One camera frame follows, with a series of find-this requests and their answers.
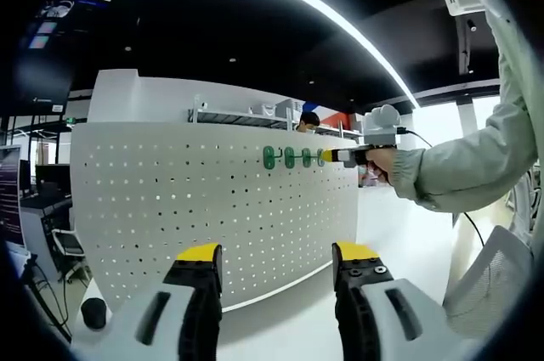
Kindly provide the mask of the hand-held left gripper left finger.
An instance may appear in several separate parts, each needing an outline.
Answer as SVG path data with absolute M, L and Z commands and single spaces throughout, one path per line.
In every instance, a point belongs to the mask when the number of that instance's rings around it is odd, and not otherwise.
M 71 350 L 78 360 L 214 360 L 221 293 L 221 245 L 193 246 L 116 311 L 101 296 L 84 300 Z

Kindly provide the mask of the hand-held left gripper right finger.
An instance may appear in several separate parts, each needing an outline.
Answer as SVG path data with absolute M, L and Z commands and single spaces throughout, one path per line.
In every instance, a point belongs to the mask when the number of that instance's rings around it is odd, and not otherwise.
M 365 245 L 331 245 L 335 316 L 345 360 L 471 360 L 479 342 L 456 333 L 445 310 L 395 279 Z

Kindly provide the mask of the person's right hand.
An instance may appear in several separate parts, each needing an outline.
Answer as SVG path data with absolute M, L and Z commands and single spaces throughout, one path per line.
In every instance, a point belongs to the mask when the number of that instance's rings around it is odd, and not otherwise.
M 396 148 L 369 149 L 365 153 L 367 168 L 381 182 L 392 185 L 394 162 L 397 154 L 398 150 Z

